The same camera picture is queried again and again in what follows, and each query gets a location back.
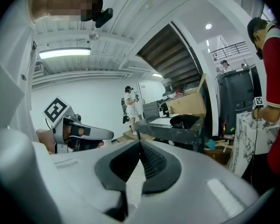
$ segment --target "black cap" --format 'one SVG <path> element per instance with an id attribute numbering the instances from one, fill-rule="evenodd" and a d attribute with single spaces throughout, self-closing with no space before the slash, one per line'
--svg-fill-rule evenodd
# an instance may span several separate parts
<path id="1" fill-rule="evenodd" d="M 133 88 L 130 87 L 130 86 L 127 86 L 127 87 L 125 88 L 125 92 L 129 92 L 129 90 L 133 90 Z"/>
<path id="2" fill-rule="evenodd" d="M 247 31 L 248 35 L 250 37 L 250 40 L 254 43 L 253 33 L 255 32 L 255 27 L 262 22 L 262 19 L 260 17 L 254 17 L 251 21 L 249 21 L 247 25 Z"/>

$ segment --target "wooden plank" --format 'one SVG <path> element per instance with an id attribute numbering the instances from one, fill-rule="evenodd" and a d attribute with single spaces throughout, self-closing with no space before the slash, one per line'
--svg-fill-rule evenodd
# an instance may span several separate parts
<path id="1" fill-rule="evenodd" d="M 171 65 L 176 64 L 177 62 L 179 62 L 180 60 L 184 59 L 185 57 L 189 56 L 190 54 L 188 53 L 188 51 L 184 50 L 179 54 L 176 54 L 176 56 L 170 58 L 169 60 L 167 60 L 166 62 L 164 62 L 163 64 L 160 64 L 159 66 L 155 66 L 155 69 L 158 69 L 157 71 L 162 72 L 162 70 L 166 69 L 167 67 L 171 67 Z"/>
<path id="2" fill-rule="evenodd" d="M 149 51 L 153 49 L 160 42 L 160 40 L 164 39 L 167 35 L 170 34 L 170 30 L 167 27 L 164 27 L 161 31 L 159 31 L 152 39 L 149 40 L 148 43 L 138 52 L 140 56 L 147 56 Z"/>
<path id="3" fill-rule="evenodd" d="M 164 52 L 169 50 L 172 46 L 175 46 L 179 43 L 177 37 L 166 37 L 166 41 L 156 47 L 154 50 L 151 50 L 147 55 L 147 60 L 153 61 L 156 57 L 159 57 Z"/>
<path id="4" fill-rule="evenodd" d="M 170 78 L 172 79 L 172 82 L 177 82 L 177 81 L 181 81 L 181 80 L 184 80 L 184 79 L 187 79 L 189 77 L 196 76 L 196 75 L 198 75 L 198 71 L 197 70 L 192 70 L 190 72 L 184 72 L 181 75 L 175 76 L 174 78 L 173 77 L 170 77 Z"/>
<path id="5" fill-rule="evenodd" d="M 132 131 L 127 131 L 127 132 L 124 132 L 123 133 L 124 136 L 126 137 L 129 137 L 129 138 L 132 138 L 134 140 L 137 140 L 138 137 L 136 135 L 133 135 Z M 144 134 L 144 133 L 140 133 L 140 137 L 143 139 L 143 140 L 154 140 L 155 137 L 153 136 L 149 136 L 147 134 Z"/>
<path id="6" fill-rule="evenodd" d="M 194 75 L 198 74 L 198 71 L 197 71 L 195 65 L 189 65 L 189 66 L 183 67 L 182 69 L 176 68 L 176 70 L 174 72 L 167 74 L 166 78 L 169 77 L 172 79 L 173 77 L 176 77 L 176 76 L 179 76 L 182 74 L 192 76 L 192 74 L 194 74 Z"/>
<path id="7" fill-rule="evenodd" d="M 127 142 L 127 141 L 133 140 L 133 139 L 130 137 L 126 137 L 126 136 L 121 136 L 121 137 L 117 138 L 116 140 L 118 143 L 122 143 L 122 142 Z"/>
<path id="8" fill-rule="evenodd" d="M 162 71 L 162 76 L 164 77 L 165 75 L 167 75 L 168 73 L 175 71 L 177 69 L 181 69 L 183 67 L 189 66 L 191 65 L 191 62 L 189 61 L 188 57 L 185 57 L 184 59 L 181 59 L 180 62 L 175 63 L 171 66 L 169 66 L 167 69 Z"/>
<path id="9" fill-rule="evenodd" d="M 153 61 L 153 66 L 161 63 L 166 58 L 168 58 L 169 56 L 171 56 L 172 54 L 174 54 L 175 52 L 177 52 L 181 49 L 185 49 L 184 45 L 183 44 L 177 44 L 176 46 L 174 46 L 170 50 L 166 51 L 162 56 L 158 57 L 155 61 Z"/>
<path id="10" fill-rule="evenodd" d="M 196 75 L 194 77 L 190 77 L 188 79 L 184 79 L 184 80 L 181 80 L 181 81 L 178 81 L 178 82 L 173 82 L 172 86 L 176 87 L 178 85 L 191 83 L 191 82 L 196 81 L 196 80 L 198 80 L 198 81 L 200 80 L 200 75 Z"/>

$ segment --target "white shorts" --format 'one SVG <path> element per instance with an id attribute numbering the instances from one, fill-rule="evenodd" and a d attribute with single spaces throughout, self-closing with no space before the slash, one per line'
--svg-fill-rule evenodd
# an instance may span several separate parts
<path id="1" fill-rule="evenodd" d="M 136 118 L 140 115 L 137 108 L 134 105 L 128 105 L 126 108 L 126 113 L 130 119 Z"/>

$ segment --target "blue object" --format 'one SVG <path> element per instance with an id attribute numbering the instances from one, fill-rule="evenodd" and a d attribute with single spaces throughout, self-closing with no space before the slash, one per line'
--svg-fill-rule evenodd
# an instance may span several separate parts
<path id="1" fill-rule="evenodd" d="M 210 148 L 211 150 L 216 149 L 216 143 L 214 142 L 214 140 L 209 140 L 207 143 L 208 143 L 209 148 Z"/>

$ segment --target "metal table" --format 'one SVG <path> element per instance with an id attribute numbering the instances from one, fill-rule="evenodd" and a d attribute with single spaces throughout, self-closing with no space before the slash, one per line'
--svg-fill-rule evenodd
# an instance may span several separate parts
<path id="1" fill-rule="evenodd" d="M 190 129 L 178 129 L 173 128 L 171 125 L 151 123 L 156 119 L 171 119 L 169 117 L 160 118 L 158 116 L 136 122 L 135 129 L 138 139 L 140 139 L 140 133 L 144 133 L 159 139 L 192 145 L 193 151 L 201 152 L 203 150 L 202 144 L 204 144 L 204 135 L 202 134 L 204 115 L 198 116 L 199 120 Z"/>

